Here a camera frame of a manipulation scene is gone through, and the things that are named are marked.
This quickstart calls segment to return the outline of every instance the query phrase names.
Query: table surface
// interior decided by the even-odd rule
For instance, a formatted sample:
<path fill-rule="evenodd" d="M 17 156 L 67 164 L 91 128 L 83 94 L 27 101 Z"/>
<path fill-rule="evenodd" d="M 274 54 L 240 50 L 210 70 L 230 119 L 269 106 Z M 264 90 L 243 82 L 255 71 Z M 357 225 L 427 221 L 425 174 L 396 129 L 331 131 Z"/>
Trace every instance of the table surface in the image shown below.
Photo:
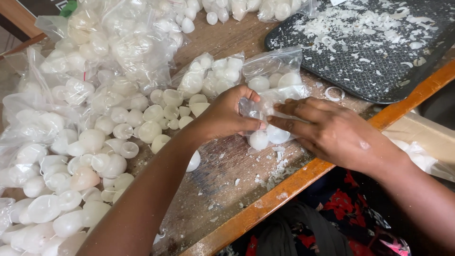
<path fill-rule="evenodd" d="M 215 59 L 241 51 L 245 52 L 246 58 L 264 52 L 265 36 L 278 25 L 259 22 L 256 15 L 250 13 L 241 22 L 231 18 L 225 24 L 211 26 L 205 20 L 205 12 L 198 13 L 194 24 L 195 31 L 187 35 L 192 42 L 174 56 L 176 71 L 204 52 Z M 43 38 L 33 38 L 15 51 L 43 42 Z M 385 129 L 454 79 L 455 61 L 449 62 L 450 59 L 438 64 L 442 67 L 448 63 L 422 82 L 407 99 L 389 105 L 379 113 L 385 106 L 373 105 L 348 94 L 337 103 L 369 119 L 379 130 Z M 312 96 L 325 98 L 324 91 L 330 83 L 307 71 L 301 70 L 300 74 Z M 323 86 L 317 88 L 316 82 L 322 82 Z M 339 96 L 336 90 L 333 93 L 333 97 Z M 134 142 L 140 146 L 140 152 L 136 158 L 128 159 L 127 172 L 136 175 L 153 154 L 148 145 Z M 332 164 L 315 159 L 310 152 L 303 152 L 295 141 L 283 146 L 286 148 L 283 159 L 288 161 L 286 167 L 298 170 L 267 191 L 255 179 L 258 175 L 258 179 L 267 182 L 276 169 L 277 153 L 271 148 L 248 154 L 246 139 L 238 135 L 203 145 L 199 149 L 201 164 L 185 175 L 163 220 L 160 232 L 164 237 L 154 245 L 153 255 L 213 255 L 333 168 Z"/>

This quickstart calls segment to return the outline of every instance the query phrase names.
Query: skin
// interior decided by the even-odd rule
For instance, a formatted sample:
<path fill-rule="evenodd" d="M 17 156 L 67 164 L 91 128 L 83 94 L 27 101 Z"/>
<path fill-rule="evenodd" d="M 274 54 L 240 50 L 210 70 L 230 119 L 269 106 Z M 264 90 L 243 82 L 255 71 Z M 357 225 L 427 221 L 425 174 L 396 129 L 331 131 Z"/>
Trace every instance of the skin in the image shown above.
<path fill-rule="evenodd" d="M 242 97 L 260 100 L 248 87 L 236 86 L 178 132 L 134 179 L 76 256 L 149 255 L 193 153 L 212 139 L 265 128 L 258 119 L 239 116 Z M 269 116 L 270 124 L 298 136 L 297 141 L 318 158 L 377 180 L 422 231 L 455 250 L 455 194 L 365 120 L 334 102 L 313 97 L 288 99 L 276 104 L 275 110 L 311 123 Z"/>

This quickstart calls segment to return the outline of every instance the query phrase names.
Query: black tray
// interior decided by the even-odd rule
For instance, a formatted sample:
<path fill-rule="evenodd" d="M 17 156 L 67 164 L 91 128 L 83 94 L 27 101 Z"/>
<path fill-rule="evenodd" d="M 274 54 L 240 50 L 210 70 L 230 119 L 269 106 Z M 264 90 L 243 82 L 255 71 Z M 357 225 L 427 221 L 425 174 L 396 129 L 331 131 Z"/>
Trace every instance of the black tray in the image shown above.
<path fill-rule="evenodd" d="M 379 10 L 379 13 L 388 12 L 391 14 L 395 12 L 395 9 L 399 7 L 398 3 L 400 3 L 400 1 L 397 2 L 393 9 L 385 9 L 381 6 L 383 2 L 378 0 L 369 0 L 367 4 L 362 4 L 360 0 L 352 2 L 365 6 L 368 10 Z M 378 39 L 378 31 L 373 35 L 352 35 L 346 38 L 337 37 L 330 33 L 328 36 L 331 36 L 334 40 L 343 39 L 349 46 L 348 51 L 343 51 L 341 45 L 334 47 L 337 50 L 336 53 L 324 50 L 321 54 L 318 54 L 311 49 L 303 49 L 304 58 L 301 67 L 366 101 L 379 104 L 401 101 L 420 82 L 431 75 L 434 64 L 455 43 L 455 22 L 450 21 L 451 17 L 455 18 L 455 10 L 451 9 L 451 7 L 455 7 L 454 2 L 453 0 L 413 0 L 408 1 L 409 4 L 405 5 L 409 8 L 411 15 L 431 18 L 436 22 L 433 27 L 437 26 L 439 28 L 430 32 L 430 36 L 433 36 L 433 38 L 425 38 L 424 40 L 428 44 L 420 49 L 412 50 L 404 44 L 401 47 L 390 49 L 389 46 L 394 44 Z M 324 0 L 318 10 L 326 10 L 326 4 L 329 3 L 328 0 Z M 346 9 L 343 4 L 340 4 L 340 7 Z M 406 25 L 408 22 L 403 21 L 405 19 L 403 18 L 402 22 Z M 297 44 L 310 46 L 314 41 L 314 37 L 307 38 L 303 32 L 296 31 L 293 26 L 295 26 L 297 20 L 303 20 L 304 24 L 308 18 L 301 14 L 295 14 L 283 21 L 266 36 L 265 47 L 271 51 Z M 417 28 L 403 29 L 399 27 L 397 29 L 404 38 L 409 38 L 411 31 Z M 384 44 L 364 47 L 364 42 L 370 42 L 370 40 L 380 41 Z M 433 50 L 431 55 L 424 54 L 425 48 Z M 376 52 L 379 49 L 386 51 L 388 56 L 384 58 L 383 53 Z M 351 56 L 352 53 L 356 52 L 360 52 L 359 59 L 366 58 L 371 63 L 359 61 L 359 59 Z M 417 56 L 410 56 L 410 52 L 415 52 Z M 331 56 L 335 57 L 333 61 L 329 60 Z M 419 59 L 419 57 L 423 57 L 426 60 L 426 63 L 419 67 L 414 66 L 411 68 L 408 65 L 400 64 L 401 62 L 413 63 L 413 60 Z M 362 72 L 354 71 L 355 68 L 361 69 Z M 379 70 L 381 76 L 376 73 L 376 70 Z M 406 80 L 410 80 L 410 82 L 403 86 L 398 85 L 398 83 Z"/>

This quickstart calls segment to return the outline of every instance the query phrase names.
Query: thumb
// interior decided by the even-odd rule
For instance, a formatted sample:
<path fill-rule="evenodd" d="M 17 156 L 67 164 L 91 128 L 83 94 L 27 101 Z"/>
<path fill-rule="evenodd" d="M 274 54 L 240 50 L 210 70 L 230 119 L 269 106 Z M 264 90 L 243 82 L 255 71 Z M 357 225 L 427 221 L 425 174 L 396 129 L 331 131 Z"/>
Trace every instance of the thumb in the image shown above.
<path fill-rule="evenodd" d="M 260 119 L 242 117 L 239 117 L 239 119 L 240 119 L 239 131 L 257 131 L 265 129 L 265 123 Z"/>

